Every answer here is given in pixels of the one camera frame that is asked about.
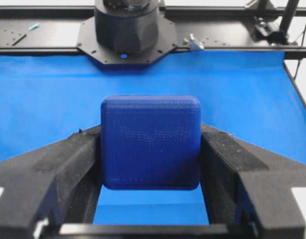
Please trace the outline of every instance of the bolt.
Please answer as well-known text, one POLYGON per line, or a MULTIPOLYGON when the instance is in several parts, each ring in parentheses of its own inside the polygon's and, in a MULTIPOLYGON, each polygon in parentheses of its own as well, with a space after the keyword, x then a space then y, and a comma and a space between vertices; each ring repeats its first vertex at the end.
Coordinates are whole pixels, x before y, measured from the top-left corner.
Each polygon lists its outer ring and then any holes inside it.
POLYGON ((183 45, 187 45, 188 43, 189 43, 189 40, 187 38, 184 38, 183 45))

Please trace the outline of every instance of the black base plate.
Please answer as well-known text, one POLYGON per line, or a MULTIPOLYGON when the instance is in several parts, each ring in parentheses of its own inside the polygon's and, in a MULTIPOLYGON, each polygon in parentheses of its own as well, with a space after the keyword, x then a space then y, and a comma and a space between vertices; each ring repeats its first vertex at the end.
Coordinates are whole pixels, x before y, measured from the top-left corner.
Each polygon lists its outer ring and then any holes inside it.
POLYGON ((157 43, 140 54, 116 53, 97 42, 94 17, 82 22, 77 47, 105 65, 149 65, 177 47, 175 24, 160 16, 157 43))

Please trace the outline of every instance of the blue cube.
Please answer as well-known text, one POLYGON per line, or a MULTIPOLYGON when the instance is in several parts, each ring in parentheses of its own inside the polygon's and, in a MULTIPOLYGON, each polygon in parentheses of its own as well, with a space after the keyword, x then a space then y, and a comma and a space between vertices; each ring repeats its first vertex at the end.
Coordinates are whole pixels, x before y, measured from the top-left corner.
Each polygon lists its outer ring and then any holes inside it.
POLYGON ((201 105, 192 96, 112 96, 101 107, 102 182, 191 190, 200 181, 201 105))

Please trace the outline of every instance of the cable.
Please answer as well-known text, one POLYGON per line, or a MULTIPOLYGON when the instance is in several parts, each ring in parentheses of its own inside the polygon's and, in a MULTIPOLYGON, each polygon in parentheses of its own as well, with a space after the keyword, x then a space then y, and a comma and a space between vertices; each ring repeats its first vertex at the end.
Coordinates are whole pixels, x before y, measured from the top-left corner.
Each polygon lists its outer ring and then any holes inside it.
MULTIPOLYGON (((303 37, 302 37, 302 41, 301 41, 301 46, 303 46, 305 38, 306 38, 306 26, 305 26, 304 31, 303 31, 303 37)), ((294 75, 294 80, 297 79, 301 63, 302 63, 302 59, 298 61, 298 66, 297 66, 296 74, 294 75)))
POLYGON ((302 31, 302 32, 300 33, 300 35, 299 35, 292 43, 295 43, 295 42, 300 38, 300 36, 303 35, 303 33, 304 33, 304 31, 302 31))

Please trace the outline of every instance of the blue backdrop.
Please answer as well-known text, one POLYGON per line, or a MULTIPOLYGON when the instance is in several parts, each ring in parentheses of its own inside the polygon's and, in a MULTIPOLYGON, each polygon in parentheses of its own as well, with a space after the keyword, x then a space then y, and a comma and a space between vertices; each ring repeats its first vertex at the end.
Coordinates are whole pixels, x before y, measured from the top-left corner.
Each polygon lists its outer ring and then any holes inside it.
MULTIPOLYGON (((202 121, 306 164, 306 111, 283 52, 171 54, 147 68, 104 69, 86 56, 0 56, 0 161, 100 123, 112 95, 193 95, 202 121)), ((206 224, 193 191, 102 189, 95 223, 206 224)))

